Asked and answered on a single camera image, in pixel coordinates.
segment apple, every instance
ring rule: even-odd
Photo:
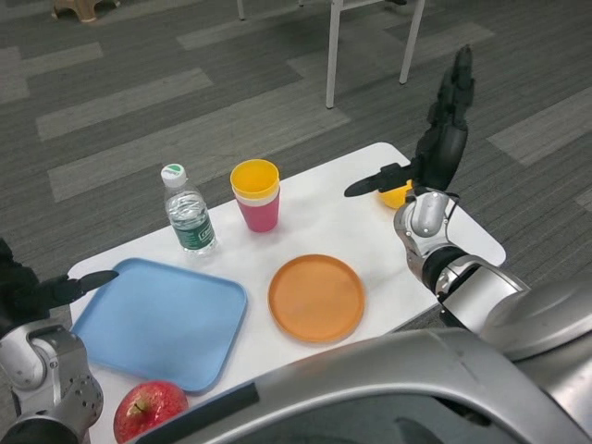
[[[115,439],[122,444],[188,408],[185,393],[175,384],[144,382],[133,388],[117,407],[113,421]]]

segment white chair leg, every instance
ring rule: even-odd
[[[244,20],[244,5],[242,0],[237,0],[237,7],[239,8],[239,19]]]
[[[413,51],[415,50],[415,41],[417,40],[417,33],[419,32],[419,24],[422,21],[424,14],[424,6],[426,0],[416,0],[415,11],[413,12],[413,19],[411,21],[411,28],[409,29],[409,37],[407,38],[407,47],[405,48],[405,57],[403,58],[403,66],[401,68],[401,76],[399,83],[404,85],[409,76],[409,68],[411,67],[411,60],[413,58]]]
[[[327,108],[332,108],[335,99],[335,77],[337,76],[337,46],[339,42],[339,20],[343,0],[331,2],[331,24],[329,28],[329,59],[327,64]]]

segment blue plastic tray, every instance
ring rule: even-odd
[[[91,361],[186,391],[219,377],[247,306],[236,282],[128,259],[72,327]]]

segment chair leg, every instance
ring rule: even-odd
[[[407,47],[405,48],[405,57],[403,58],[403,66],[401,68],[401,76],[399,77],[399,83],[401,85],[404,85],[407,82],[407,77],[409,76],[409,68],[411,67],[415,42],[417,41],[417,33],[419,32],[419,24],[422,21],[425,5],[426,0],[417,0],[417,4],[415,5],[411,28],[409,29],[409,37],[407,38]]]
[[[74,0],[74,12],[78,16],[78,20],[83,23],[95,21],[94,2],[88,0]]]
[[[239,19],[244,20],[244,5],[242,0],[237,0],[237,7],[239,8]]]
[[[339,21],[343,0],[331,2],[331,24],[329,28],[329,57],[327,63],[327,108],[331,109],[335,101],[335,78],[337,76],[337,47],[339,43]]]

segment bottle cap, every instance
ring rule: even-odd
[[[167,188],[178,188],[187,181],[185,168],[179,164],[165,166],[160,172],[160,177]]]

